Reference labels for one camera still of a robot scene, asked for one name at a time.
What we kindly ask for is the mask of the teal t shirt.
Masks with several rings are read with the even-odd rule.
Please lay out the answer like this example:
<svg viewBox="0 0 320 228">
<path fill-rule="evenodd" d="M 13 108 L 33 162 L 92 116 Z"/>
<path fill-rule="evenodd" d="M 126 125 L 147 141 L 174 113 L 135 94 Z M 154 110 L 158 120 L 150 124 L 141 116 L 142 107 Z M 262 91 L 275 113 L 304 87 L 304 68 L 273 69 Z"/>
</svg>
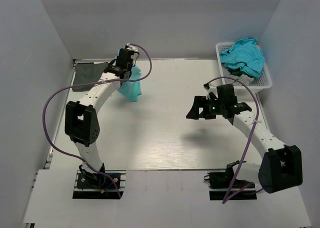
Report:
<svg viewBox="0 0 320 228">
<path fill-rule="evenodd" d="M 137 80 L 141 77 L 141 70 L 137 66 L 131 70 L 130 80 Z M 129 101 L 137 102 L 138 96 L 142 94 L 140 81 L 124 82 L 117 90 Z"/>
</svg>

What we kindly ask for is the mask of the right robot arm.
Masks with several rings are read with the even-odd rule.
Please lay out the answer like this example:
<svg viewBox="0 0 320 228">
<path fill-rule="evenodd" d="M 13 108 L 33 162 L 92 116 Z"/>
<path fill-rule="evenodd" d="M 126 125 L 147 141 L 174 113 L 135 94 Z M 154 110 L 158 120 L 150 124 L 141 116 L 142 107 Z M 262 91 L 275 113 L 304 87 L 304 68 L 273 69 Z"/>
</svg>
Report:
<svg viewBox="0 0 320 228">
<path fill-rule="evenodd" d="M 267 193 L 274 193 L 302 184 L 301 150 L 295 145 L 286 145 L 255 121 L 255 115 L 247 103 L 233 100 L 224 104 L 218 98 L 195 96 L 186 118 L 210 120 L 218 115 L 227 119 L 249 139 L 262 161 L 261 164 L 235 161 L 228 164 L 224 172 L 210 173 L 208 180 L 211 188 L 240 188 L 252 182 L 261 185 Z"/>
</svg>

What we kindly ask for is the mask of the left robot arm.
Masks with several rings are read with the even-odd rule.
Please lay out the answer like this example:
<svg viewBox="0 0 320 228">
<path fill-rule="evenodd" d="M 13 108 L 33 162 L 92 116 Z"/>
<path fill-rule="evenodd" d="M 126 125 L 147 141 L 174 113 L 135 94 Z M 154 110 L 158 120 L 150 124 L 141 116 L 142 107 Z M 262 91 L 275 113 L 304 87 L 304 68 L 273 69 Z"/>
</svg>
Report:
<svg viewBox="0 0 320 228">
<path fill-rule="evenodd" d="M 94 187 L 101 187 L 106 181 L 105 166 L 96 144 L 100 134 L 99 110 L 115 91 L 130 101 L 136 101 L 141 94 L 139 82 L 121 82 L 119 79 L 117 74 L 103 72 L 97 84 L 78 101 L 69 101 L 65 108 L 65 134 L 78 149 L 81 173 Z"/>
</svg>

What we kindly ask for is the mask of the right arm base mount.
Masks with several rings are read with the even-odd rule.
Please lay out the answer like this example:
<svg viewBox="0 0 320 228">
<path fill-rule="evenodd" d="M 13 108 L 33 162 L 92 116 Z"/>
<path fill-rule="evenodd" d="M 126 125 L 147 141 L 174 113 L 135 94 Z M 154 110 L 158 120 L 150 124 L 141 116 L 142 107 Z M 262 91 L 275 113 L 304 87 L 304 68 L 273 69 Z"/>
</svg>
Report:
<svg viewBox="0 0 320 228">
<path fill-rule="evenodd" d="M 223 170 L 214 170 L 208 172 L 203 177 L 204 181 L 208 182 L 209 186 L 209 198 L 214 201 L 222 201 L 230 184 L 230 181 L 226 179 L 226 173 Z M 230 200 L 256 200 L 256 187 L 255 184 L 251 184 L 242 192 L 233 196 Z"/>
</svg>

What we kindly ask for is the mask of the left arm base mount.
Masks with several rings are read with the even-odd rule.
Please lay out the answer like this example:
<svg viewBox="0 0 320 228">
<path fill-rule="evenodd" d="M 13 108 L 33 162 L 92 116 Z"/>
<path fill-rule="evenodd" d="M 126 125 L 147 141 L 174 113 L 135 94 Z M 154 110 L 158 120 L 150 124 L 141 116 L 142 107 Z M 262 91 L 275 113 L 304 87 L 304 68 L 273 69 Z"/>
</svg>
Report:
<svg viewBox="0 0 320 228">
<path fill-rule="evenodd" d="M 125 171 L 108 171 L 107 174 L 116 183 L 120 195 L 125 190 L 126 172 Z M 109 178 L 102 178 L 102 181 L 90 181 L 84 174 L 77 171 L 73 199 L 120 199 L 118 192 Z"/>
</svg>

